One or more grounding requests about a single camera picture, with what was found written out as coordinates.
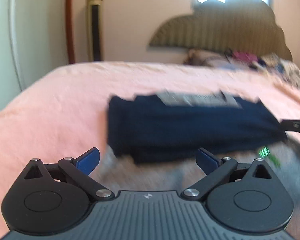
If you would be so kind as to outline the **brown wooden door frame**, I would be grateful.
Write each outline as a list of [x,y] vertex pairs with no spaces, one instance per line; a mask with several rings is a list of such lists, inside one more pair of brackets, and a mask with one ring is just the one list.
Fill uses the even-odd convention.
[[65,32],[68,61],[75,63],[74,38],[72,32],[72,0],[65,0]]

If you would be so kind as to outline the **pink bed sheet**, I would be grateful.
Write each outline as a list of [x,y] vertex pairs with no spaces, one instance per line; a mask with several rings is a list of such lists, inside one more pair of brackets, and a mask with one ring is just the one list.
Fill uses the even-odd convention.
[[202,178],[193,160],[137,166],[129,158],[116,159],[107,147],[106,109],[112,95],[132,99],[165,90],[226,92],[261,100],[278,119],[300,119],[300,91],[252,71],[127,62],[57,68],[0,112],[0,238],[8,232],[1,202],[34,157],[56,163],[96,147],[101,163],[92,177],[112,191],[181,191]]

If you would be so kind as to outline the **grey and navy sweater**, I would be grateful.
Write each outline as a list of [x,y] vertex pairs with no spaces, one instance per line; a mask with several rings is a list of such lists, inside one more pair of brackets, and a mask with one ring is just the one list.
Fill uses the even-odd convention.
[[225,93],[158,93],[107,109],[107,148],[94,176],[114,191],[181,190],[199,178],[199,148],[247,161],[270,148],[271,167],[300,207],[300,144],[260,102]]

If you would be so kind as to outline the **magenta garment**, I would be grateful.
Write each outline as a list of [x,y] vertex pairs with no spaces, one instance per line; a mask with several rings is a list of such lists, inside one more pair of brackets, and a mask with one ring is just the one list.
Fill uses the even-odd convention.
[[258,61],[258,57],[255,54],[240,52],[240,51],[234,51],[232,53],[232,57],[238,61],[243,61],[246,63]]

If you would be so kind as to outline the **patterned clothes pile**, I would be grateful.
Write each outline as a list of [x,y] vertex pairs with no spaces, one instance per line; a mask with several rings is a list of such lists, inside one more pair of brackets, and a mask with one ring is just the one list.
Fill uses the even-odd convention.
[[252,61],[250,66],[262,74],[277,75],[283,82],[300,90],[300,68],[292,61],[272,53]]

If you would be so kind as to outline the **white glass wardrobe door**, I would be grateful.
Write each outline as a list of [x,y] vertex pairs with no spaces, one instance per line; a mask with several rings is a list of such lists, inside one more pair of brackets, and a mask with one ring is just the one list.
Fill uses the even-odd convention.
[[0,0],[0,111],[67,65],[65,0]]

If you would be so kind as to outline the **olive padded headboard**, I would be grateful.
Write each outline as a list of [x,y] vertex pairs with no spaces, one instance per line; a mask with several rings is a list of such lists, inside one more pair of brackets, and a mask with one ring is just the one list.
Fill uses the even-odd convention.
[[190,15],[170,18],[153,34],[150,47],[227,49],[293,59],[273,10],[261,0],[209,0]]

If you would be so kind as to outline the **gold tower air conditioner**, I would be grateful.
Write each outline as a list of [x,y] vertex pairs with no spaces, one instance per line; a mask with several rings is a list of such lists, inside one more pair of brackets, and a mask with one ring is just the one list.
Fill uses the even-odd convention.
[[103,61],[102,48],[103,0],[87,0],[87,41],[89,61]]

